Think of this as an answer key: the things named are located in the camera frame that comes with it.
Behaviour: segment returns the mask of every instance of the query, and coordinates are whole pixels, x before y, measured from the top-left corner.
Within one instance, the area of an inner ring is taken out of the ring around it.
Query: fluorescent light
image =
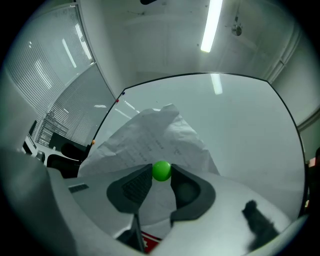
[[[206,19],[201,51],[209,53],[215,39],[223,0],[210,0],[208,17]]]
[[[63,46],[64,46],[64,49],[65,49],[65,51],[66,51],[66,54],[68,54],[68,56],[69,56],[69,59],[70,59],[72,65],[73,65],[73,67],[76,68],[77,65],[76,65],[76,63],[75,63],[75,61],[74,61],[74,58],[72,58],[72,55],[71,55],[71,53],[70,53],[70,51],[69,51],[69,48],[68,48],[68,46],[67,46],[67,44],[66,44],[66,40],[65,40],[64,38],[62,39],[62,44],[63,44]]]
[[[133,106],[131,106],[128,102],[124,101],[125,104],[127,104],[130,108],[135,109]]]
[[[219,74],[211,74],[211,80],[213,84],[213,90],[215,95],[222,94],[222,85]]]

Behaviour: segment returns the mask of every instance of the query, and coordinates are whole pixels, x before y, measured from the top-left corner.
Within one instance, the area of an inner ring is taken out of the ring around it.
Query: red label
[[[148,254],[161,242],[162,239],[143,231],[141,233],[144,243],[144,252]]]

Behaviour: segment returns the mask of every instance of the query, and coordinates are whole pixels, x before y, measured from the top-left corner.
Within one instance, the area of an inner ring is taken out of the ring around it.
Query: window blinds
[[[37,112],[37,127],[50,105],[94,63],[77,5],[34,18],[12,44],[4,66]]]
[[[46,135],[45,127],[49,120],[54,120],[55,127],[51,127],[51,131],[57,129],[57,126],[63,127],[65,134],[60,130],[55,132],[81,145],[90,144],[114,100],[97,65],[92,65],[55,101],[42,123],[36,141],[45,146],[49,144],[52,133]]]

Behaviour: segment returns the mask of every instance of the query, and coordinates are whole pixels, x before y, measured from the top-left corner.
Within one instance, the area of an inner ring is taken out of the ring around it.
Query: green ball
[[[165,182],[171,177],[171,165],[166,161],[156,162],[152,167],[152,176],[159,182]]]

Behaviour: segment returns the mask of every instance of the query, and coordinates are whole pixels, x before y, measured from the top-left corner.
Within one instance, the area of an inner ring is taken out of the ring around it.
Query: crumpled paper
[[[167,161],[197,172],[219,172],[197,133],[169,104],[145,109],[120,127],[80,166],[78,177],[116,172],[137,165]],[[176,210],[171,179],[152,179],[151,189],[139,209],[141,230],[164,238],[170,231],[170,213]]]

